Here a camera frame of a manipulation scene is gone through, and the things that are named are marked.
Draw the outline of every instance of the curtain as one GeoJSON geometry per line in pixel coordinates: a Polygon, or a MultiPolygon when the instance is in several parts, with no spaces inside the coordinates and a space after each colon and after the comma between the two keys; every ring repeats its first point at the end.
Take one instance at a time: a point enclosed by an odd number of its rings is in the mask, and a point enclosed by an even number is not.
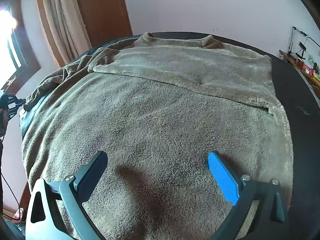
{"type": "Polygon", "coordinates": [[[44,34],[60,67],[90,49],[77,0],[37,0],[44,34]]]}

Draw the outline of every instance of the silver screw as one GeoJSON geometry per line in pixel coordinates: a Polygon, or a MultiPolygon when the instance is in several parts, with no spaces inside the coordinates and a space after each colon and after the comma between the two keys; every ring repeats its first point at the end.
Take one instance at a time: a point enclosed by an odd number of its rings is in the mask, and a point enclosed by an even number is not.
{"type": "Polygon", "coordinates": [[[242,179],[243,181],[249,181],[249,180],[250,180],[250,176],[247,175],[247,174],[244,174],[244,175],[242,175],[241,179],[242,179]]]}
{"type": "Polygon", "coordinates": [[[277,179],[272,179],[272,180],[271,180],[271,183],[272,183],[273,185],[278,185],[278,184],[279,184],[279,180],[277,180],[277,179]]]}
{"type": "Polygon", "coordinates": [[[70,180],[73,180],[74,177],[75,176],[73,176],[73,175],[67,175],[64,179],[65,179],[65,181],[70,181],[70,180]]]}

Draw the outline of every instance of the folded blanket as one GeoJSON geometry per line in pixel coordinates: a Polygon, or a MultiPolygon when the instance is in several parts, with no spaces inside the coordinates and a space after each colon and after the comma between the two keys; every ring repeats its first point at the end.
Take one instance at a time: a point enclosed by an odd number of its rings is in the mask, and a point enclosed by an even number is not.
{"type": "Polygon", "coordinates": [[[232,207],[208,169],[213,150],[239,174],[277,178],[290,202],[290,127],[268,56],[212,36],[145,33],[52,73],[24,109],[50,89],[22,143],[30,189],[105,151],[108,167],[83,206],[106,239],[209,239],[232,207]]]}

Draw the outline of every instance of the blue pad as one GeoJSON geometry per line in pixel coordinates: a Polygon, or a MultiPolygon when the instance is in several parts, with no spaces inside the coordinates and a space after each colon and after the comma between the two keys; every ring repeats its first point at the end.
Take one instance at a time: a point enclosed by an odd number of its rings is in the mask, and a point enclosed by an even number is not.
{"type": "Polygon", "coordinates": [[[208,165],[225,199],[235,206],[239,199],[239,186],[235,179],[215,152],[209,153],[208,165]]]}

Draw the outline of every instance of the brown door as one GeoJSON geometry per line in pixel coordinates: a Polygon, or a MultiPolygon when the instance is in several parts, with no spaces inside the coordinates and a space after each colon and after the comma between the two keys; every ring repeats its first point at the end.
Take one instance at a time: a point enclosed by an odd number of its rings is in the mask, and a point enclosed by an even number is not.
{"type": "Polygon", "coordinates": [[[77,0],[91,42],[97,46],[132,36],[124,0],[77,0]]]}

